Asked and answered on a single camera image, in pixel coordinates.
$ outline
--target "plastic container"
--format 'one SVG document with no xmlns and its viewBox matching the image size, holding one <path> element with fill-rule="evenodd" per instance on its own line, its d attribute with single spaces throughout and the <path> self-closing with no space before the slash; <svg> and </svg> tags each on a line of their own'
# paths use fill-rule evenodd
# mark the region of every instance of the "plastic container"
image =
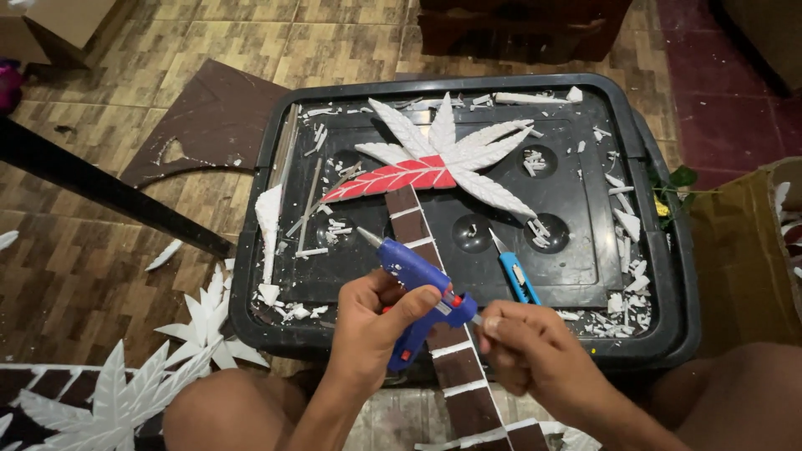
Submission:
<svg viewBox="0 0 802 451">
<path fill-rule="evenodd" d="M 322 187 L 331 186 L 339 176 L 334 165 L 352 165 L 357 160 L 363 168 L 372 170 L 381 164 L 354 150 L 354 144 L 384 142 L 393 136 L 374 113 L 346 114 L 347 110 L 367 106 L 371 97 L 385 103 L 424 99 L 442 99 L 445 91 L 452 98 L 461 94 L 469 99 L 488 93 L 509 91 L 535 94 L 555 91 L 565 98 L 572 87 L 584 92 L 581 104 L 572 105 L 500 105 L 493 108 L 454 110 L 458 139 L 488 124 L 513 119 L 534 119 L 536 130 L 545 136 L 528 137 L 519 148 L 498 164 L 481 173 L 499 181 L 532 207 L 551 230 L 564 235 L 565 246 L 546 252 L 529 245 L 529 230 L 512 215 L 487 207 L 459 188 L 443 191 L 419 191 L 423 210 L 432 234 L 437 239 L 440 254 L 449 276 L 458 291 L 470 291 L 480 304 L 492 299 L 511 299 L 509 287 L 498 262 L 492 243 L 470 244 L 460 241 L 460 227 L 467 224 L 489 223 L 499 238 L 525 266 L 532 284 L 544 305 L 566 310 L 593 310 L 604 307 L 610 291 L 621 291 L 629 281 L 622 275 L 618 249 L 615 246 L 612 208 L 620 208 L 609 188 L 605 173 L 610 173 L 627 185 L 635 187 L 630 202 L 642 220 L 644 232 L 637 252 L 648 260 L 652 281 L 652 322 L 648 330 L 627 339 L 599 339 L 581 336 L 583 345 L 591 351 L 603 368 L 652 368 L 675 365 L 686 360 L 699 341 L 698 300 L 695 291 L 695 272 L 691 260 L 691 239 L 684 217 L 670 226 L 672 247 L 666 233 L 660 230 L 654 199 L 646 169 L 654 166 L 667 178 L 665 164 L 654 138 L 637 120 L 622 90 L 610 79 L 595 74 L 522 75 L 475 79 L 449 79 L 394 83 L 317 87 L 293 91 L 281 99 L 276 113 L 265 130 L 265 139 L 257 162 L 245 225 L 240 234 L 237 262 L 234 271 L 229 317 L 237 335 L 250 346 L 276 356 L 303 360 L 323 360 L 330 350 L 333 330 L 311 319 L 291 320 L 281 324 L 281 317 L 271 313 L 273 325 L 264 324 L 249 311 L 249 304 L 262 279 L 257 264 L 263 259 L 263 243 L 258 230 L 253 203 L 265 190 L 273 170 L 274 149 L 281 126 L 293 103 L 304 111 L 331 107 L 338 115 L 315 116 L 307 125 L 299 122 L 294 156 L 286 182 L 279 239 L 302 215 L 311 187 L 311 177 L 318 157 L 323 159 L 321 177 L 315 199 Z M 433 111 L 406 112 L 414 123 L 431 123 Z M 325 123 L 329 130 L 321 152 L 303 157 L 314 146 L 313 125 Z M 593 126 L 607 130 L 612 137 L 596 143 Z M 577 153 L 580 141 L 585 151 Z M 523 151 L 535 148 L 549 163 L 547 169 L 530 177 L 520 165 Z M 607 152 L 619 152 L 613 166 Z M 326 160 L 332 158 L 333 165 Z M 578 171 L 582 171 L 580 181 Z M 332 218 L 348 226 L 362 226 L 377 234 L 391 236 L 383 196 L 362 197 L 330 204 Z M 306 249 L 326 246 L 322 231 L 328 222 L 325 214 L 310 219 Z M 282 287 L 280 299 L 304 302 L 307 308 L 329 305 L 322 321 L 333 323 L 339 287 L 378 264 L 375 250 L 357 234 L 330 246 L 330 252 L 308 260 L 294 258 L 298 232 L 286 252 L 274 260 L 273 283 Z M 583 322 L 569 322 L 582 334 Z"/>
</svg>

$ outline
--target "hot glue gun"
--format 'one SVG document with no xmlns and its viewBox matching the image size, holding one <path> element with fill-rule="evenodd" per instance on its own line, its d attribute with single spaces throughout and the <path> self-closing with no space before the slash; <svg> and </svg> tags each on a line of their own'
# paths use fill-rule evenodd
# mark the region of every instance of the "hot glue gun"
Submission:
<svg viewBox="0 0 802 451">
<path fill-rule="evenodd" d="M 393 354 L 387 364 L 388 369 L 399 371 L 409 366 L 435 323 L 445 322 L 451 327 L 462 327 L 468 321 L 482 324 L 482 317 L 476 314 L 476 301 L 471 295 L 455 295 L 451 279 L 414 250 L 390 238 L 382 240 L 362 227 L 357 227 L 356 230 L 377 248 L 376 255 L 379 256 L 382 268 L 398 279 L 408 291 L 423 285 L 433 285 L 443 294 L 437 306 L 407 327 L 395 342 Z"/>
</svg>

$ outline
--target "black plastic tray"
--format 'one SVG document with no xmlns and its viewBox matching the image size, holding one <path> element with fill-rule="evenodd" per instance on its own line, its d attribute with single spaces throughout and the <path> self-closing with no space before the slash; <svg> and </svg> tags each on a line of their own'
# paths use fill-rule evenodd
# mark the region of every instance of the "black plastic tray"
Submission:
<svg viewBox="0 0 802 451">
<path fill-rule="evenodd" d="M 665 165 L 659 151 L 654 155 L 653 149 L 644 145 L 642 131 L 638 130 L 621 89 L 611 80 L 594 74 L 369 83 L 302 89 L 288 94 L 276 107 L 276 111 L 282 114 L 273 115 L 265 131 L 249 210 L 240 235 L 229 308 L 229 317 L 237 334 L 251 346 L 274 355 L 293 358 L 323 359 L 326 358 L 330 346 L 332 330 L 315 321 L 267 326 L 248 311 L 248 303 L 261 281 L 261 272 L 256 264 L 262 260 L 262 242 L 253 213 L 253 203 L 267 185 L 274 163 L 273 150 L 291 104 L 299 103 L 308 111 L 310 108 L 324 108 L 332 102 L 335 108 L 340 106 L 347 110 L 363 106 L 368 96 L 383 102 L 393 102 L 410 100 L 421 95 L 425 98 L 442 98 L 445 91 L 450 91 L 452 95 L 461 93 L 466 99 L 495 91 L 535 93 L 553 90 L 558 96 L 564 97 L 572 86 L 578 86 L 585 93 L 581 105 L 564 105 L 563 108 L 558 105 L 505 105 L 486 108 L 487 111 L 477 109 L 470 112 L 467 108 L 455 110 L 458 138 L 488 123 L 519 118 L 536 121 L 535 129 L 546 136 L 540 139 L 527 138 L 513 154 L 487 170 L 486 175 L 496 180 L 503 179 L 502 183 L 506 187 L 523 198 L 539 214 L 551 213 L 553 218 L 560 218 L 567 223 L 573 234 L 569 244 L 559 253 L 543 254 L 526 244 L 529 241 L 525 239 L 526 228 L 508 213 L 490 209 L 459 189 L 445 192 L 422 191 L 419 196 L 432 233 L 438 239 L 444 265 L 455 286 L 462 291 L 471 291 L 480 300 L 480 305 L 486 304 L 490 299 L 510 299 L 494 248 L 489 246 L 484 252 L 469 254 L 461 250 L 458 243 L 451 242 L 456 219 L 468 214 L 475 214 L 475 219 L 487 217 L 500 238 L 518 253 L 518 257 L 527 266 L 529 277 L 544 304 L 578 308 L 604 306 L 607 291 L 620 291 L 625 286 L 618 263 L 618 250 L 614 245 L 612 210 L 606 194 L 608 185 L 604 179 L 604 172 L 610 170 L 610 162 L 605 158 L 606 152 L 616 150 L 622 157 L 611 173 L 636 188 L 637 201 L 633 208 L 638 211 L 645 230 L 640 254 L 643 258 L 648 258 L 650 263 L 653 320 L 648 331 L 633 338 L 584 338 L 582 342 L 589 350 L 593 350 L 593 357 L 602 366 L 644 368 L 660 364 L 672 353 L 679 353 L 681 359 L 687 352 L 679 352 L 678 349 L 694 334 L 689 331 L 695 325 L 688 319 L 688 312 L 697 308 L 695 289 L 688 289 L 689 286 L 695 287 L 695 276 L 694 283 L 685 281 L 689 274 L 693 274 L 692 264 L 687 260 L 691 252 L 690 238 L 687 233 L 674 234 L 678 235 L 673 243 L 674 249 L 681 250 L 680 255 L 686 258 L 678 261 L 673 259 L 666 244 L 666 235 L 658 226 L 646 175 L 646 167 L 653 160 L 659 163 L 655 163 L 657 166 L 662 165 L 664 168 Z M 549 117 L 542 116 L 540 111 L 546 111 Z M 417 124 L 427 124 L 432 118 L 431 112 L 405 114 Z M 342 160 L 344 165 L 350 165 L 358 157 L 366 166 L 365 169 L 375 169 L 379 163 L 366 156 L 358 156 L 353 150 L 353 144 L 392 139 L 388 132 L 382 132 L 382 123 L 375 114 L 347 115 L 343 111 L 337 116 L 316 116 L 315 119 L 315 123 L 325 122 L 330 130 L 320 155 L 324 160 L 332 156 L 335 161 Z M 597 145 L 592 132 L 594 125 L 610 130 L 613 138 L 605 138 Z M 301 126 L 294 151 L 303 152 L 311 148 L 312 135 L 311 127 Z M 648 129 L 644 139 L 647 144 L 654 143 Z M 584 153 L 577 155 L 576 149 L 580 140 L 584 140 L 587 147 Z M 547 160 L 553 158 L 558 162 L 553 175 L 531 179 L 518 169 L 522 149 L 530 145 L 545 146 Z M 569 147 L 573 150 L 571 154 L 565 152 Z M 300 153 L 294 156 L 282 204 L 279 223 L 281 238 L 302 214 L 316 156 L 302 157 Z M 324 168 L 328 170 L 323 175 L 330 181 L 338 179 L 335 173 L 331 173 L 334 168 L 325 165 Z M 578 169 L 583 172 L 582 182 L 576 174 Z M 318 184 L 316 198 L 319 197 L 321 187 Z M 375 232 L 391 232 L 381 196 L 339 202 L 333 204 L 332 208 L 335 210 L 334 218 L 346 219 Z M 306 236 L 306 242 L 309 243 L 306 248 L 318 246 L 317 241 L 322 237 L 316 237 L 314 233 L 315 222 L 326 219 L 313 218 L 310 226 L 312 231 L 308 231 Z M 678 221 L 674 227 L 681 230 L 684 226 L 686 225 Z M 290 243 L 288 252 L 277 257 L 274 263 L 273 283 L 282 286 L 284 302 L 304 302 L 311 304 L 311 307 L 316 304 L 336 307 L 339 287 L 375 267 L 374 253 L 364 241 L 358 240 L 356 236 L 342 241 L 330 248 L 329 255 L 315 256 L 309 260 L 292 258 L 294 243 Z M 447 244 L 453 246 L 440 244 L 444 241 L 449 241 Z M 324 319 L 334 322 L 335 316 L 336 309 L 330 308 Z"/>
</svg>

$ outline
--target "leg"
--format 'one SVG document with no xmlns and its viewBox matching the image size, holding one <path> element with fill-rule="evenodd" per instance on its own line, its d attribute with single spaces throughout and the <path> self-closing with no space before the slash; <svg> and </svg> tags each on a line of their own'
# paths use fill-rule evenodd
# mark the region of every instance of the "leg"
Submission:
<svg viewBox="0 0 802 451">
<path fill-rule="evenodd" d="M 215 257 L 229 256 L 231 243 L 220 235 L 125 185 L 11 119 L 0 118 L 0 136 L 3 139 L 0 160 L 9 165 L 69 189 Z"/>
<path fill-rule="evenodd" d="M 675 391 L 681 402 L 674 412 L 687 410 L 676 433 L 694 451 L 790 451 L 802 443 L 799 374 L 802 348 L 754 343 L 670 372 L 655 385 L 655 399 L 668 396 L 669 378 L 690 381 Z"/>
<path fill-rule="evenodd" d="M 164 413 L 164 443 L 170 451 L 278 451 L 305 407 L 301 390 L 280 377 L 223 370 L 176 396 Z"/>
</svg>

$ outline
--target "glue gun nozzle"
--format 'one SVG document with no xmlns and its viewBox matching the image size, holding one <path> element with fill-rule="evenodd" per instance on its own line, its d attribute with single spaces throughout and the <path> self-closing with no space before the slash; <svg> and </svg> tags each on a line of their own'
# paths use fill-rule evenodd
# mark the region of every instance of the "glue gun nozzle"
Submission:
<svg viewBox="0 0 802 451">
<path fill-rule="evenodd" d="M 369 242 L 371 245 L 373 245 L 373 247 L 378 248 L 379 246 L 382 245 L 382 239 L 379 236 L 374 235 L 371 232 L 368 232 L 367 230 L 363 229 L 362 227 L 357 227 L 356 231 L 359 232 L 360 235 L 365 237 L 367 242 Z"/>
</svg>

